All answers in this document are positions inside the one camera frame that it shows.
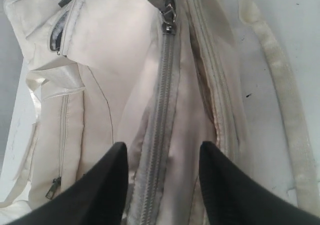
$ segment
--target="white leather bag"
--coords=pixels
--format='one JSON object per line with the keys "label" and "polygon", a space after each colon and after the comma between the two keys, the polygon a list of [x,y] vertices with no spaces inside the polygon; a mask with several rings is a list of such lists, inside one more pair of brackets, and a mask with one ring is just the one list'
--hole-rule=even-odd
{"label": "white leather bag", "polygon": [[[0,204],[6,222],[54,199],[121,141],[129,159],[125,223],[208,224],[198,179],[203,141],[255,179],[239,75],[250,51],[239,53],[239,27],[256,36],[273,76],[298,206],[320,214],[296,84],[251,0],[5,0],[4,6],[28,62],[37,115],[16,184]],[[17,202],[27,183],[28,201]]]}

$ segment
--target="white bag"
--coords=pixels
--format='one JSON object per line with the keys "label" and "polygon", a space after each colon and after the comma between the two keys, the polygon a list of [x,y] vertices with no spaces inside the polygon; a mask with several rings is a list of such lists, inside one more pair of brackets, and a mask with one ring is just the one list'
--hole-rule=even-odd
{"label": "white bag", "polygon": [[[28,180],[28,206],[42,206],[121,141],[128,146],[128,225],[206,224],[198,182],[203,141],[214,142],[254,179],[239,75],[248,54],[239,54],[234,38],[237,26],[250,26],[273,75],[298,205],[319,215],[313,154],[291,69],[256,5],[232,0],[232,10],[228,1],[5,0],[28,62],[37,122],[0,214]],[[233,13],[238,4],[243,23]]]}

